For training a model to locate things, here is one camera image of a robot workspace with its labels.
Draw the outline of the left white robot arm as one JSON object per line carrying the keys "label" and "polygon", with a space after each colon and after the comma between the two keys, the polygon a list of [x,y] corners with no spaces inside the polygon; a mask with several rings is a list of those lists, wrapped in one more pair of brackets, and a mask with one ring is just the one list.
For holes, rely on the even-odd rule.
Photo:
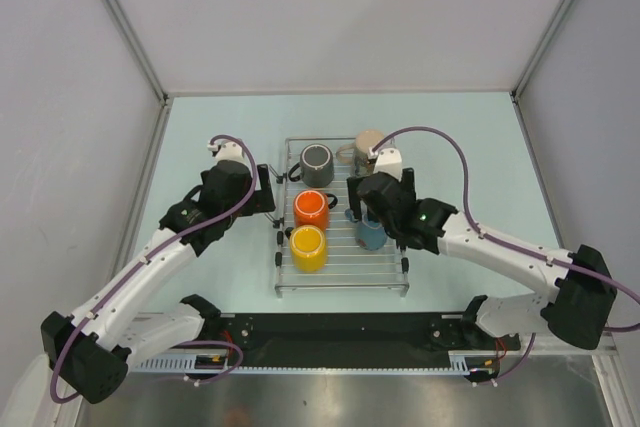
{"label": "left white robot arm", "polygon": [[54,311],[42,322],[51,400],[99,403],[131,367],[173,347],[211,345],[241,360],[241,348],[223,337],[219,309],[197,294],[139,327],[132,323],[146,301],[237,218],[274,210],[267,165],[220,160],[202,172],[200,184],[168,209],[149,242],[101,291],[71,314]]}

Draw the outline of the light blue mug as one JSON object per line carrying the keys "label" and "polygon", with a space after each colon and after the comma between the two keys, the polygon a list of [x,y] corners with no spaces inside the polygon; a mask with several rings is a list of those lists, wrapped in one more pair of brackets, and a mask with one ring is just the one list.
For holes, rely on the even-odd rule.
{"label": "light blue mug", "polygon": [[357,220],[353,210],[347,209],[345,217],[354,225],[354,239],[359,247],[376,251],[386,244],[387,234],[375,215],[364,211],[361,219]]}

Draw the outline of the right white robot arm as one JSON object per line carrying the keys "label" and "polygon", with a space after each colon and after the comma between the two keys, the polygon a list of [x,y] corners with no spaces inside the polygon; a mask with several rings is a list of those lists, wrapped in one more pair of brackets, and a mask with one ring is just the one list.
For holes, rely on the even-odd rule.
{"label": "right white robot arm", "polygon": [[474,297],[461,323],[469,346],[484,348],[512,333],[545,332],[584,350],[598,346],[617,296],[598,250],[587,245],[575,252],[549,249],[486,230],[453,205],[417,198],[412,169],[404,173],[403,180],[382,172],[349,178],[353,215],[372,215],[401,249],[463,259],[531,291]]}

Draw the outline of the orange mug black handle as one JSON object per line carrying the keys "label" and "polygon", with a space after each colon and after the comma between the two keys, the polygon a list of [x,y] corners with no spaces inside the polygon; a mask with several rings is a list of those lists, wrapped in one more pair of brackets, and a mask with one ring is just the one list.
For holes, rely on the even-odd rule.
{"label": "orange mug black handle", "polygon": [[332,193],[304,190],[293,201],[294,224],[296,227],[312,225],[326,231],[330,223],[330,211],[337,204],[338,198]]}

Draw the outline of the yellow mug black handle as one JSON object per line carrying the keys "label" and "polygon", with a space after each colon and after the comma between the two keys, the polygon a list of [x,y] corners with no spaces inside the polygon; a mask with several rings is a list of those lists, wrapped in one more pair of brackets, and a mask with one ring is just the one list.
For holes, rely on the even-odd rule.
{"label": "yellow mug black handle", "polygon": [[323,269],[328,260],[328,248],[324,231],[314,225],[288,228],[285,236],[294,267],[303,273]]}

